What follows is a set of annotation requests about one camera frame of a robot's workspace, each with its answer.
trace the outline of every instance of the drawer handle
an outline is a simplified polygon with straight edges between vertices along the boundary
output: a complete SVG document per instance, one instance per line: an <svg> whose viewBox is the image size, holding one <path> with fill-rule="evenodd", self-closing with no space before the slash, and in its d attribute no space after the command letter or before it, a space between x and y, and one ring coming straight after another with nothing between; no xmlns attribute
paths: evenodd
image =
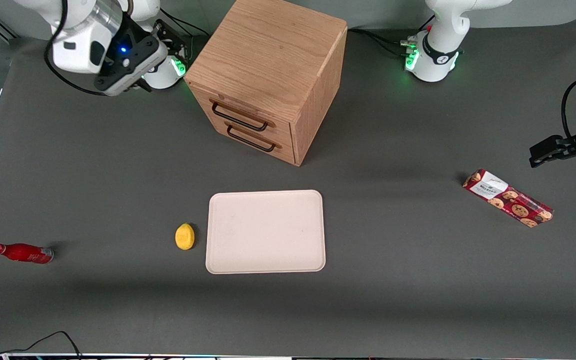
<svg viewBox="0 0 576 360"><path fill-rule="evenodd" d="M267 122L264 122L263 125L261 125L260 127L254 126L254 125L250 125L249 123L246 123L244 121L241 121L237 118L234 118L230 115L224 114L221 111L217 111L217 107L219 106L219 104L217 102L213 102L212 103L212 112L215 113L215 115L220 116L226 120L232 121L235 124L239 124L241 126L244 126L250 130L254 130L256 132L263 132L263 130L266 130L266 127L268 126Z"/></svg>
<svg viewBox="0 0 576 360"><path fill-rule="evenodd" d="M226 132L228 133L228 136L233 138L233 139L237 139L238 141L240 141L242 143L248 144L248 145L252 146L253 148L259 149L261 151L265 151L266 153L270 153L272 150L275 150L275 144L272 144L272 146L270 146L270 147L263 147L263 146L257 145L256 143L254 143L248 139L244 139L241 136L237 136L237 135L233 134L231 132L232 129L233 129L233 126L228 125L228 129L226 130Z"/></svg>

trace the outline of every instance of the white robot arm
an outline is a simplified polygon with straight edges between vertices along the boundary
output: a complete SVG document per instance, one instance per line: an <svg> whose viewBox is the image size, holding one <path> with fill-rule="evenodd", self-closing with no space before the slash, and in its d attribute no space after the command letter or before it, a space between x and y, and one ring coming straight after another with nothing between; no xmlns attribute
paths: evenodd
<svg viewBox="0 0 576 360"><path fill-rule="evenodd" d="M471 28L471 19L464 13L494 9L510 2L512 0L425 0L436 20L430 32L421 30L402 42L410 48L405 69L425 82L443 80L455 67L459 46Z"/></svg>
<svg viewBox="0 0 576 360"><path fill-rule="evenodd" d="M151 25L135 22L157 16L160 0L14 1L50 24L55 66L97 75L94 86L104 95L119 95L135 84L164 89L176 84L188 67L183 41L173 30L160 31L165 23L158 20L158 31L151 34Z"/></svg>

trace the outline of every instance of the plastic tray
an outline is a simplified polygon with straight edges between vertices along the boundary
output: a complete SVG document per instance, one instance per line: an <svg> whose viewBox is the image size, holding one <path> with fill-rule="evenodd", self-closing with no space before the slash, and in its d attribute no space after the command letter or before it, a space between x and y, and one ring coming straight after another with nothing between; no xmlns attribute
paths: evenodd
<svg viewBox="0 0 576 360"><path fill-rule="evenodd" d="M320 271L326 265L322 194L215 194L207 237L206 269L212 274Z"/></svg>

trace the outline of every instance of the yellow lemon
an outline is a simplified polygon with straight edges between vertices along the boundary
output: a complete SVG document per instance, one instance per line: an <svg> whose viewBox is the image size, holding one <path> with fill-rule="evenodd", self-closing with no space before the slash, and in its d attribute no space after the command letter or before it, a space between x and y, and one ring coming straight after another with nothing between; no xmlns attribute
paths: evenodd
<svg viewBox="0 0 576 360"><path fill-rule="evenodd" d="M174 233L174 242L179 249L190 250L195 244L195 231L190 224L181 225Z"/></svg>

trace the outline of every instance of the wooden box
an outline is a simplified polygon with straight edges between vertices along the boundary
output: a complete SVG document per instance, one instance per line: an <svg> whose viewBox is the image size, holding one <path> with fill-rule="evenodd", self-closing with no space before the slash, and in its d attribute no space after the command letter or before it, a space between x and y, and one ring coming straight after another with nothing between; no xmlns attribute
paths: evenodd
<svg viewBox="0 0 576 360"><path fill-rule="evenodd" d="M218 133L300 166L339 89L344 20L237 0L185 75Z"/></svg>

